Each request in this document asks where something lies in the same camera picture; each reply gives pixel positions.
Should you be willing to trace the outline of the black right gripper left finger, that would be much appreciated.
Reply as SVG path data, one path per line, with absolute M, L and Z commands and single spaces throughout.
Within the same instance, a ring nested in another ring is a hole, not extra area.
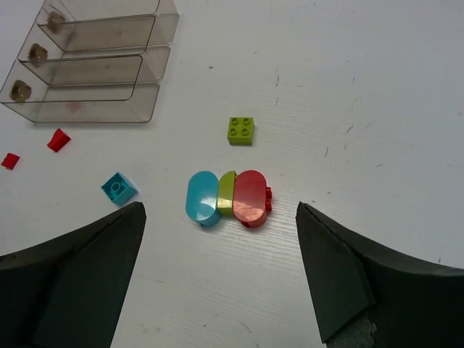
M 110 347 L 145 225 L 133 202 L 1 256 L 1 346 Z

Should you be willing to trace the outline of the blue rounded lego brick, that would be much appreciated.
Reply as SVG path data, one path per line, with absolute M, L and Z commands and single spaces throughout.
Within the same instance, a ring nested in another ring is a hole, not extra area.
M 202 227 L 212 227 L 222 217 L 218 210 L 218 184 L 217 176 L 206 170 L 195 173 L 188 182 L 186 214 Z

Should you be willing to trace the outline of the red rounded lego brick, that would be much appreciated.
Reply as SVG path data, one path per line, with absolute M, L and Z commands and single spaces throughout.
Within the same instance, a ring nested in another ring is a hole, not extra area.
M 272 190 L 256 170 L 240 173 L 234 183 L 233 215 L 247 228 L 259 228 L 272 211 Z

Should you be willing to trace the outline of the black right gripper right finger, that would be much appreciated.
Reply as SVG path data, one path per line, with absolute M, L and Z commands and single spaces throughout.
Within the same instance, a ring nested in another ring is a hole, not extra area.
M 461 347 L 463 270 L 368 239 L 306 203 L 297 233 L 327 347 Z

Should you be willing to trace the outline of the green rounded lego brick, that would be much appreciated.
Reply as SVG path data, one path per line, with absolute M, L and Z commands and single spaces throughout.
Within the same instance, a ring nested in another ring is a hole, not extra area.
M 237 174 L 229 171 L 220 178 L 217 192 L 217 209 L 223 215 L 233 215 L 233 195 Z

